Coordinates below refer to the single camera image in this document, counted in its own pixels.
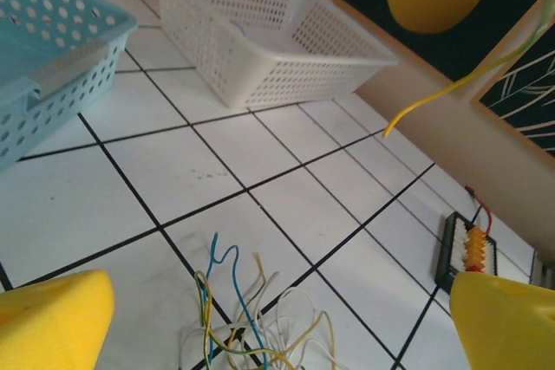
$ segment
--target white tiled floor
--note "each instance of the white tiled floor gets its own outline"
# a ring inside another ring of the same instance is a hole
[[[383,140],[386,120],[356,95],[226,108],[155,28],[156,0],[113,1],[142,25],[125,74],[0,174],[0,282],[106,269],[117,306],[97,368],[176,370],[180,333],[199,325],[190,272],[206,271],[218,232],[220,255],[241,250],[243,291],[256,251],[280,272],[264,303],[295,283],[330,312],[349,368],[468,369],[448,295],[430,301],[444,218],[476,211],[464,189],[399,133]],[[492,235],[499,274],[527,282],[533,250],[497,218]],[[215,325],[234,319],[231,260],[212,288]],[[295,299],[292,332],[307,324]],[[201,349],[187,342],[183,370],[203,367]],[[311,349],[306,365],[328,366]]]

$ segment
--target light blue plastic basket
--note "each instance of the light blue plastic basket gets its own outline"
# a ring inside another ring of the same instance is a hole
[[[136,26],[104,0],[0,0],[0,171],[109,89]]]

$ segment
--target blue wire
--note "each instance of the blue wire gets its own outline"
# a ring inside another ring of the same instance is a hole
[[[239,285],[238,285],[238,281],[237,281],[237,265],[239,262],[239,247],[234,244],[232,247],[230,247],[229,249],[227,249],[224,253],[224,255],[222,256],[222,258],[220,260],[216,259],[216,246],[218,244],[218,233],[214,234],[214,237],[212,238],[212,244],[210,246],[210,264],[208,265],[208,271],[206,272],[206,278],[208,279],[210,277],[210,274],[212,273],[212,268],[214,266],[214,264],[222,264],[225,261],[225,258],[227,257],[227,255],[229,255],[231,253],[232,250],[235,250],[235,259],[233,259],[233,265],[232,265],[232,279],[233,279],[233,287],[235,288],[235,293],[237,294],[237,297],[239,299],[239,303],[241,304],[241,308],[243,309],[243,311],[245,312],[246,318],[249,322],[249,325],[252,328],[252,332],[254,333],[254,336],[257,339],[258,345],[260,346],[260,348],[265,348],[264,347],[264,343],[262,342],[262,339],[260,338],[260,334],[257,331],[256,326],[254,325],[254,320],[251,318],[251,314],[249,313],[248,308],[246,307],[246,303],[245,300],[243,299],[243,296],[241,295],[241,290],[239,289]],[[207,300],[207,293],[206,293],[206,289],[204,290],[204,300],[206,302]],[[213,340],[212,338],[210,339],[210,363],[212,364],[212,358],[213,358],[213,353],[214,353],[214,344],[213,344]],[[264,357],[264,370],[268,369],[268,357],[266,355],[266,353],[262,354]]]

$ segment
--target red wire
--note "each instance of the red wire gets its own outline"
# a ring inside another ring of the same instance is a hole
[[[493,223],[493,216],[492,216],[491,210],[487,205],[484,204],[484,202],[481,199],[476,197],[476,193],[472,188],[470,188],[469,186],[465,186],[465,189],[472,196],[472,198],[474,198],[478,202],[478,204],[480,204],[480,206],[486,211],[486,214],[487,214],[486,236],[489,236],[489,232],[492,230],[492,223]]]

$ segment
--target plastic basket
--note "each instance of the plastic basket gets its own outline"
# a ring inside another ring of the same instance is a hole
[[[395,56],[330,0],[160,0],[162,26],[229,107],[352,93]]]
[[[110,87],[136,25],[104,0],[0,0],[0,170]]]

